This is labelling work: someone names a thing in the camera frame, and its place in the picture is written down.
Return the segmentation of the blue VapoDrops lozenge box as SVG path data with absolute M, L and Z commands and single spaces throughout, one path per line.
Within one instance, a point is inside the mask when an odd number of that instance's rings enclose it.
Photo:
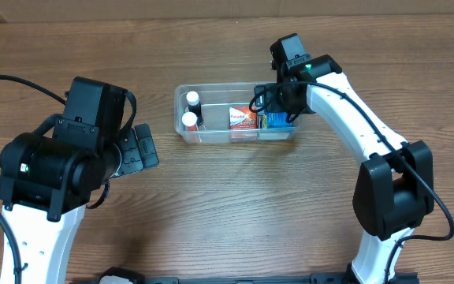
M 260 119 L 261 129 L 279 129 L 291 128 L 292 123 L 286 121 L 287 114 L 285 112 L 270 113 L 265 112 Z

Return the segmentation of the red Panadol box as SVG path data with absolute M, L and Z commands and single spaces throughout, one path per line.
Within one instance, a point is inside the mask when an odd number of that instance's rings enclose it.
M 229 108 L 229 128 L 257 129 L 257 114 L 252 112 L 248 106 L 235 106 Z

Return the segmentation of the orange tube white cap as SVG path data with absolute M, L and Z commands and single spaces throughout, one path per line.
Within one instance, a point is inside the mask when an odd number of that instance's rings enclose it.
M 185 112 L 182 115 L 181 121 L 184 125 L 184 136 L 189 143 L 199 143 L 201 141 L 199 135 L 198 118 L 193 112 Z

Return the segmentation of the black tube white cap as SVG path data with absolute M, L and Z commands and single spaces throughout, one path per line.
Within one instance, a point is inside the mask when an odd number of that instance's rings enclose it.
M 203 124 L 203 114 L 199 93 L 195 91 L 188 92 L 186 94 L 186 100 L 188 104 L 188 110 L 197 116 L 197 125 L 201 126 Z

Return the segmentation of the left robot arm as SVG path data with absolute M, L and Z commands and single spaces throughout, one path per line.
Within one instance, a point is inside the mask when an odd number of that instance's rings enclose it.
M 76 77 L 63 113 L 2 149 L 2 283 L 63 283 L 84 214 L 101 204 L 92 192 L 158 165 L 148 125 L 122 120 L 126 103 L 136 108 L 129 90 Z

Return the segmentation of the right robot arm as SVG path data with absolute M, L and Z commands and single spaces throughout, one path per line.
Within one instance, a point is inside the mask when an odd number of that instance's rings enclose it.
M 308 54 L 296 33 L 270 46 L 277 80 L 259 84 L 254 112 L 284 112 L 293 122 L 318 114 L 359 164 L 352 200 L 363 228 L 359 251 L 344 272 L 315 272 L 312 283 L 417 283 L 395 270 L 404 243 L 434 209 L 433 156 L 422 142 L 407 142 L 361 100 L 329 55 Z

